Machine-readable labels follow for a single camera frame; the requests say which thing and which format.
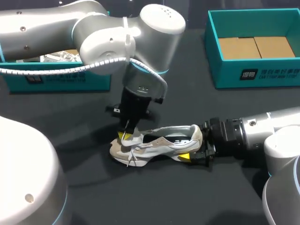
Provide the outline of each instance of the white cable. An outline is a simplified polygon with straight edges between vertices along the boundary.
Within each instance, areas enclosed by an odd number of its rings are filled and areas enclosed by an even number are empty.
[[[69,69],[54,69],[54,70],[16,70],[16,69],[4,69],[0,68],[0,74],[5,74],[5,75],[61,75],[61,74],[71,74],[71,73],[79,73],[83,72],[86,70],[90,70],[92,68],[97,68],[103,65],[115,63],[115,62],[122,62],[126,61],[126,57],[120,57],[120,58],[115,58],[115,59],[110,59],[110,60],[104,60],[101,62],[95,62],[90,65],[82,66],[82,67],[75,67],[75,68],[69,68]],[[162,83],[163,85],[163,95],[161,96],[162,98],[165,98],[167,89],[168,89],[168,84],[167,82],[154,70],[152,70],[150,67],[146,66],[142,62],[130,58],[130,62],[136,64],[137,66],[145,69],[146,71],[149,72],[149,75],[154,76],[159,82]]]

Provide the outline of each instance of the white cylinder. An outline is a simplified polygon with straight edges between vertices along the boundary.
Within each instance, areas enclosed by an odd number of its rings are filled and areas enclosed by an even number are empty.
[[[278,130],[264,142],[267,167],[271,176],[300,155],[300,127],[288,126]]]
[[[56,151],[36,129],[0,117],[0,225],[68,225],[68,186]]]

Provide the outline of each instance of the shoe sole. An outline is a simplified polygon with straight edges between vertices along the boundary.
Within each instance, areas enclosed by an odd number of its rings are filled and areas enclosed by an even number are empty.
[[[183,160],[181,160],[181,159],[178,158],[178,156],[182,155],[182,153],[178,154],[178,155],[174,155],[174,154],[171,154],[171,155],[164,154],[164,155],[170,157],[171,159],[173,159],[175,161],[187,162],[187,161],[183,161]],[[126,165],[128,164],[128,161],[126,161],[126,160],[115,158],[115,157],[113,157],[113,158],[115,160],[119,161],[120,163],[123,163],[123,164],[126,164]],[[129,166],[142,167],[142,166],[145,166],[151,159],[153,159],[153,157],[152,158],[148,158],[147,160],[137,160],[137,161],[131,160],[128,165]]]

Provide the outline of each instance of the screw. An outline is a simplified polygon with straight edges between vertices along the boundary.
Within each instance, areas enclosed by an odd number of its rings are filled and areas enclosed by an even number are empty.
[[[251,122],[249,123],[249,125],[253,127],[253,126],[256,125],[256,122],[255,122],[255,121],[251,121]]]
[[[28,202],[28,203],[33,203],[34,202],[34,197],[31,195],[31,194],[27,194],[25,196],[25,200]]]

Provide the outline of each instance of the cardboard box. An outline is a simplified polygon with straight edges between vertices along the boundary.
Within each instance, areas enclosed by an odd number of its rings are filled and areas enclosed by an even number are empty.
[[[300,11],[209,11],[204,43],[216,88],[300,86]]]
[[[8,62],[0,63],[0,68],[18,70],[51,70],[82,66],[81,62]],[[4,75],[4,80],[12,93],[18,92],[64,92],[64,91],[109,91],[110,75],[97,75],[90,71],[68,75],[20,76]]]

